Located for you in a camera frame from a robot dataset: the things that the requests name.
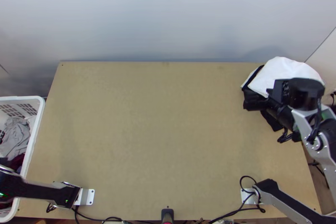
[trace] white wall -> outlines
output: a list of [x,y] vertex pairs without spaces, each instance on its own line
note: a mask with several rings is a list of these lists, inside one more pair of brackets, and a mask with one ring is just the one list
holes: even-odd
[[336,29],[326,38],[321,46],[307,59],[325,82],[323,102],[331,103],[330,94],[336,90]]
[[304,61],[335,0],[0,0],[0,90],[48,92],[60,60]]

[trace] metal bracket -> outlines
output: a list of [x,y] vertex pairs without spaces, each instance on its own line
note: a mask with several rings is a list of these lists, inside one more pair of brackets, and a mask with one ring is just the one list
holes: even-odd
[[83,206],[83,205],[90,206],[93,204],[94,197],[95,197],[94,189],[81,188],[78,193],[78,198],[73,205],[74,206]]
[[[253,188],[244,188],[248,192],[254,192]],[[249,193],[240,190],[241,202],[243,203],[244,200],[250,196]],[[258,204],[258,195],[252,195],[249,199],[245,202],[245,205],[257,205]]]

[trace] wooden table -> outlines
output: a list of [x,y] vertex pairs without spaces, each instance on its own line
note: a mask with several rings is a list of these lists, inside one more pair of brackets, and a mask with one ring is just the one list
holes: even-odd
[[[60,63],[44,110],[28,180],[96,190],[90,217],[213,219],[241,204],[239,178],[276,180],[320,211],[300,143],[277,143],[259,112],[243,110],[240,85],[257,63]],[[17,216],[46,213],[21,200]],[[284,216],[245,211],[234,218]]]

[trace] white laundry basket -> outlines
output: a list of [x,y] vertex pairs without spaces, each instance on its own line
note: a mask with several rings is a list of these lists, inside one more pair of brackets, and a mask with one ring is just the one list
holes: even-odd
[[[5,122],[9,117],[28,117],[36,115],[35,123],[31,128],[31,135],[29,138],[26,154],[22,164],[20,175],[26,177],[28,166],[32,158],[34,145],[36,141],[37,131],[41,122],[43,109],[45,108],[45,101],[40,96],[10,96],[0,97],[0,138],[6,132]],[[18,210],[19,199],[15,198],[13,204],[9,208],[0,209],[0,223],[11,220]]]

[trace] folded clothes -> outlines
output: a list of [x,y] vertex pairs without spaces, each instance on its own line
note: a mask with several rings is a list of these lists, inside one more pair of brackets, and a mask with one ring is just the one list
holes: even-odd
[[27,120],[20,117],[10,117],[5,123],[5,136],[0,145],[0,157],[14,159],[25,153],[30,138]]

